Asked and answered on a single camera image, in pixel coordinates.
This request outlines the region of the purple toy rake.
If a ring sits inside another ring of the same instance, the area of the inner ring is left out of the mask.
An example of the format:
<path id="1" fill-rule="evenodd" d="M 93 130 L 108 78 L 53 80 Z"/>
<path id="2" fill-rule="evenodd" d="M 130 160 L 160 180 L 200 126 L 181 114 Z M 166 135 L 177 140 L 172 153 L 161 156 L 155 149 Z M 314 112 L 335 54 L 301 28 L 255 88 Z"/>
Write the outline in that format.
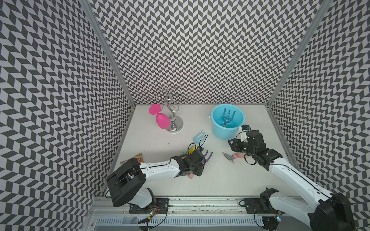
<path id="1" fill-rule="evenodd" d="M 202 161 L 203 164 L 207 163 L 211 157 L 213 156 L 213 152 L 209 152 L 208 150 L 206 151 L 206 153 L 204 154 L 204 159 Z"/>

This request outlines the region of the blue toy fork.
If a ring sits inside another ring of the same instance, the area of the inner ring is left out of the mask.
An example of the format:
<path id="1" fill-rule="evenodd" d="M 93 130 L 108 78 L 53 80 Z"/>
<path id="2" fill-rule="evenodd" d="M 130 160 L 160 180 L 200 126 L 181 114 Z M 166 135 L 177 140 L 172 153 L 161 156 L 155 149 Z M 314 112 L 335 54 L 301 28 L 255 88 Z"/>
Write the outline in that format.
<path id="1" fill-rule="evenodd" d="M 236 111 L 233 113 L 231 110 L 224 109 L 224 112 L 222 114 L 222 121 L 223 121 L 223 127 L 226 127 L 228 123 L 231 123 L 233 121 L 233 118 L 235 116 Z"/>

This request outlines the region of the yellow toy shovel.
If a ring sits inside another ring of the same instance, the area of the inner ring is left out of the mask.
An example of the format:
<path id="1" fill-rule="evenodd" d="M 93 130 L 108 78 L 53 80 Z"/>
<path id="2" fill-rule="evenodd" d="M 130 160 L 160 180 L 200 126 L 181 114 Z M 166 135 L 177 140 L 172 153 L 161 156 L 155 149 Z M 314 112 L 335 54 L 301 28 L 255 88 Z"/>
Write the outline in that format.
<path id="1" fill-rule="evenodd" d="M 192 148 L 190 148 L 190 149 L 188 149 L 188 151 L 187 151 L 187 154 L 189 155 L 189 154 L 191 154 L 192 152 L 194 152 L 195 150 L 197 150 L 197 147 L 192 147 Z"/>

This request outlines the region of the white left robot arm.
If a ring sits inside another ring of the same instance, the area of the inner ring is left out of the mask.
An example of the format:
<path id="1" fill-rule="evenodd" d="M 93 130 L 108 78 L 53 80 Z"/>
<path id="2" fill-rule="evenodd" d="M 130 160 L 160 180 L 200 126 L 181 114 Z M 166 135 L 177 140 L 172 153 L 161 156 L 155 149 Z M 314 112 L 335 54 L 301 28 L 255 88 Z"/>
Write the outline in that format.
<path id="1" fill-rule="evenodd" d="M 171 179 L 193 174 L 201 176 L 207 159 L 204 148 L 195 148 L 191 153 L 170 158 L 157 163 L 140 163 L 129 159 L 107 177 L 108 192 L 112 205 L 135 205 L 147 208 L 156 203 L 156 198 L 145 184 L 161 179 Z"/>

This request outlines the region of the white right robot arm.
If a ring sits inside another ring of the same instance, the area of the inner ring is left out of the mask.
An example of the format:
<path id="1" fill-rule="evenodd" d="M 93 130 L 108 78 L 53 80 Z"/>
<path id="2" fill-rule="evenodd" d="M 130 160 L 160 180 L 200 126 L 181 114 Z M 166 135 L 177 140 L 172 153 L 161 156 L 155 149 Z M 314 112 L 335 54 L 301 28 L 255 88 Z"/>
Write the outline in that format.
<path id="1" fill-rule="evenodd" d="M 260 193 L 258 212 L 275 213 L 275 223 L 280 213 L 304 223 L 313 231 L 353 231 L 355 222 L 351 204 L 346 196 L 323 188 L 291 165 L 279 152 L 269 149 L 258 130 L 244 131 L 246 139 L 228 140 L 232 151 L 251 157 L 255 164 L 279 177 L 302 198 L 289 198 L 274 188 Z"/>

